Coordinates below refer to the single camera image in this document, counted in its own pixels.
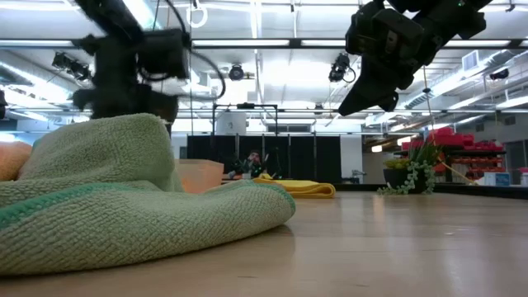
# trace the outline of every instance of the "black curtain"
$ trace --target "black curtain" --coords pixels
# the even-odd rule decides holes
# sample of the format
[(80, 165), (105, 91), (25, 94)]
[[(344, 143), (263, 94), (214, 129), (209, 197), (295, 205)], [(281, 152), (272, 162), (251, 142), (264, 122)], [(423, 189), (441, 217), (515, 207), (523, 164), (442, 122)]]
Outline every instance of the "black curtain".
[(221, 135), (214, 137), (214, 153), (213, 161), (222, 163), (224, 165), (224, 173), (233, 170), (233, 163), (237, 160), (235, 148), (236, 136)]
[(262, 136), (239, 136), (240, 137), (240, 159), (245, 160), (253, 150), (260, 152), (261, 159), (262, 156)]
[(266, 162), (267, 172), (276, 178), (290, 177), (288, 168), (288, 138), (266, 136), (266, 154), (269, 155)]
[(341, 182), (341, 138), (317, 137), (317, 182)]
[(291, 137), (291, 178), (315, 180), (314, 137)]
[(210, 160), (212, 157), (209, 135), (187, 136), (187, 158)]

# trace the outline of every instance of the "wooden tabletop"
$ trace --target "wooden tabletop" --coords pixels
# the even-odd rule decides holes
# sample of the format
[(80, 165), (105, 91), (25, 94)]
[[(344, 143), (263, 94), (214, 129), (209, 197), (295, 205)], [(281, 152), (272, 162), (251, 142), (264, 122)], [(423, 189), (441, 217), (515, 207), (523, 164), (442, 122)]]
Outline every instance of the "wooden tabletop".
[(340, 193), (287, 225), (141, 265), (4, 279), (0, 296), (526, 296), (528, 202)]

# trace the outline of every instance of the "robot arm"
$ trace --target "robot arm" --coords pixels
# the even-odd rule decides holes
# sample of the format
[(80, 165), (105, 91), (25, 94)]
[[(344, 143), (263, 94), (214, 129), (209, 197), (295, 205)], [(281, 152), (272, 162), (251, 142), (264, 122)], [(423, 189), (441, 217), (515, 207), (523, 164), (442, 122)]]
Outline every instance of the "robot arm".
[[(346, 96), (342, 116), (379, 106), (393, 111), (396, 88), (407, 89), (415, 72), (428, 65), (455, 35), (469, 39), (486, 29), (479, 10), (492, 0), (383, 0), (363, 6), (351, 18), (346, 51), (361, 55), (361, 75)], [(404, 12), (418, 12), (409, 19)]]

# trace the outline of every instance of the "yellow towel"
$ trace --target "yellow towel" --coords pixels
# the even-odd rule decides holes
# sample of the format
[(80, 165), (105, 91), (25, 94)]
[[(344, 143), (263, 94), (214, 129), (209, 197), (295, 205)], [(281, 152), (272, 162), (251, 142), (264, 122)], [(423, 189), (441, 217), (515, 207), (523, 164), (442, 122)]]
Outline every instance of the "yellow towel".
[(331, 184), (314, 181), (273, 180), (270, 175), (266, 173), (261, 174), (261, 176), (253, 179), (253, 181), (261, 184), (281, 185), (294, 198), (332, 199), (336, 194), (336, 188)]

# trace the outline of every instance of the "green towel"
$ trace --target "green towel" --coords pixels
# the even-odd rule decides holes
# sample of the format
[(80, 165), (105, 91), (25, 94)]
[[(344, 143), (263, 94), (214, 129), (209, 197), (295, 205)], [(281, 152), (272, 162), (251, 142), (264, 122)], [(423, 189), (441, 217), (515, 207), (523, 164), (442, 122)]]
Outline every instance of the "green towel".
[(295, 212), (275, 186), (238, 181), (182, 191), (167, 131), (153, 115), (64, 126), (0, 182), (0, 275), (119, 266), (274, 228)]

